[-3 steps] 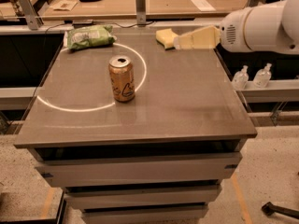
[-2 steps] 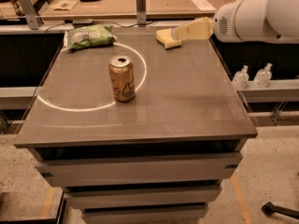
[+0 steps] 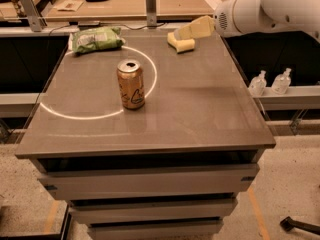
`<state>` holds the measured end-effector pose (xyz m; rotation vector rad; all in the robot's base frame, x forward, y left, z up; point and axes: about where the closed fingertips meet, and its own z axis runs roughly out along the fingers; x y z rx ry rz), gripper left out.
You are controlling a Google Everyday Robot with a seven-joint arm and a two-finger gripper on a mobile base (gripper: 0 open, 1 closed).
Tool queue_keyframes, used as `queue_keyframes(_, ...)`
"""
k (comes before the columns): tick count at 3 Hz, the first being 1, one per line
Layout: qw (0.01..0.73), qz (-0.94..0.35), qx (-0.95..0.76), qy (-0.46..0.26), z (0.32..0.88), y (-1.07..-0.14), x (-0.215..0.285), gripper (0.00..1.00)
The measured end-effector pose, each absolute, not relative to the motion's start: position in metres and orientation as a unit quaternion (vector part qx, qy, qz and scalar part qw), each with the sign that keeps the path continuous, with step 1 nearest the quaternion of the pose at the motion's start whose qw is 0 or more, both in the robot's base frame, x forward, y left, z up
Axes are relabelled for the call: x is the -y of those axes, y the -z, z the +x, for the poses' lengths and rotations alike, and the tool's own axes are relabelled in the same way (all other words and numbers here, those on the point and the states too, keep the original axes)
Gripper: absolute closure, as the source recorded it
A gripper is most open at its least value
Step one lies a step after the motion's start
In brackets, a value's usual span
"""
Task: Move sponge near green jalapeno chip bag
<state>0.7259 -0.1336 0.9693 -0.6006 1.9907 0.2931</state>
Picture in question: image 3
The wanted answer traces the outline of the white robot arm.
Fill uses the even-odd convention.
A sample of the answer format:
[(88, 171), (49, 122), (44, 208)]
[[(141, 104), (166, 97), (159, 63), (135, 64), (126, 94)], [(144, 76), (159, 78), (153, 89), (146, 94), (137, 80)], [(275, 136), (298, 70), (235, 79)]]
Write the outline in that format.
[(226, 0), (174, 32), (179, 39), (302, 31), (320, 41), (320, 0)]

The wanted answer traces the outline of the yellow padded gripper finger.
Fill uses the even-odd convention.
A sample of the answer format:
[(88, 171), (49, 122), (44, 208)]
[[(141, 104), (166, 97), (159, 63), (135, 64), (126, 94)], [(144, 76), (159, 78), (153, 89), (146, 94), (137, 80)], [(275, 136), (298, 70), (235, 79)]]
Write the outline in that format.
[(214, 31), (214, 20), (206, 15), (199, 17), (179, 29), (181, 39), (198, 39), (208, 37)]

